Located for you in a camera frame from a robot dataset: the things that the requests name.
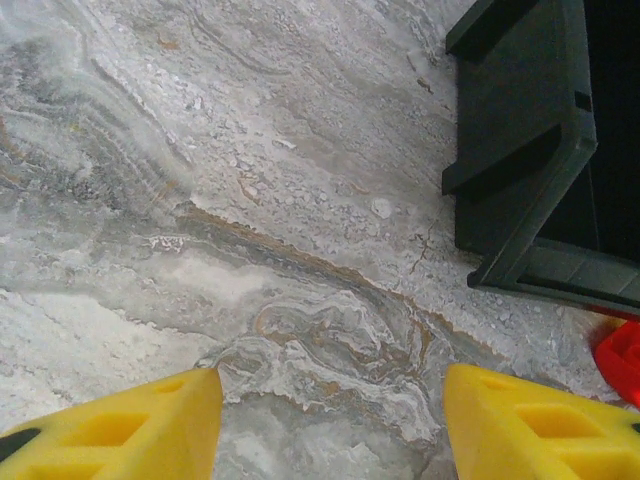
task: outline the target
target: gray marble tile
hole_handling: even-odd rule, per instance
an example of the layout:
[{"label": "gray marble tile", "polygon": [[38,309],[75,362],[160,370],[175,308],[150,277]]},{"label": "gray marble tile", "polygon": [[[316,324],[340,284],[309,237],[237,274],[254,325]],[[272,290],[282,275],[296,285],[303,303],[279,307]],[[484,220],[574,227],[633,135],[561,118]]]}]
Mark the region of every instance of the gray marble tile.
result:
[{"label": "gray marble tile", "polygon": [[443,375],[603,400],[439,193],[470,0],[0,0],[0,427],[219,367],[216,478],[454,478]]}]

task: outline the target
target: rectangular cutout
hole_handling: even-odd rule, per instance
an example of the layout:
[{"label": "rectangular cutout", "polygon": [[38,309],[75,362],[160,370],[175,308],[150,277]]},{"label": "rectangular cutout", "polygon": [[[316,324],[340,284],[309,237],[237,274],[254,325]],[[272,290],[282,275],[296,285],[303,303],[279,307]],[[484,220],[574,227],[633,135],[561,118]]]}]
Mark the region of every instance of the rectangular cutout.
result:
[{"label": "rectangular cutout", "polygon": [[142,413],[105,413],[88,420],[71,437],[69,447],[119,447],[147,421]]},{"label": "rectangular cutout", "polygon": [[593,106],[591,105],[591,97],[586,93],[574,92],[575,104],[581,110],[585,112],[593,112]]},{"label": "rectangular cutout", "polygon": [[602,430],[580,411],[560,404],[517,405],[516,413],[540,438],[602,437]]}]

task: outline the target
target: red object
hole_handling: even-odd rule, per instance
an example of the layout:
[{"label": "red object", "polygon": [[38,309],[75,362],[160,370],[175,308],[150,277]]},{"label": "red object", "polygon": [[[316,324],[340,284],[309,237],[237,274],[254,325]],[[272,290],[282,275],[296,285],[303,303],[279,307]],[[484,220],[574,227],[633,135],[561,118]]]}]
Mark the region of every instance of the red object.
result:
[{"label": "red object", "polygon": [[640,323],[627,322],[605,338],[595,360],[618,395],[640,408]]}]

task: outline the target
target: floor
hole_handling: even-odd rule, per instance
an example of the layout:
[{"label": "floor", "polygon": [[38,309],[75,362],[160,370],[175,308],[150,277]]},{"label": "floor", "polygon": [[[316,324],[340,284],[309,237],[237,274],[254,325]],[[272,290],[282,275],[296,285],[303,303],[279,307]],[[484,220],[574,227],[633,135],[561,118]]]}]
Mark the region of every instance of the floor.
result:
[{"label": "floor", "polygon": [[453,479],[446,367],[613,401],[599,319],[466,287],[472,0],[0,0],[0,430],[217,365],[216,479]]}]

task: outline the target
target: yellow plastic part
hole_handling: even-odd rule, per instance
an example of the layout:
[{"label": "yellow plastic part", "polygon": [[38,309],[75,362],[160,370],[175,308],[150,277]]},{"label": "yellow plastic part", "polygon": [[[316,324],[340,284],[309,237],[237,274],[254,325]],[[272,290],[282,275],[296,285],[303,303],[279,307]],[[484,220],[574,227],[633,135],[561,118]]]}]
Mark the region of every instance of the yellow plastic part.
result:
[{"label": "yellow plastic part", "polygon": [[6,432],[41,430],[0,463],[0,479],[209,479],[221,411],[218,372],[184,372]]},{"label": "yellow plastic part", "polygon": [[624,409],[453,365],[444,410],[459,480],[640,479],[640,415]]}]

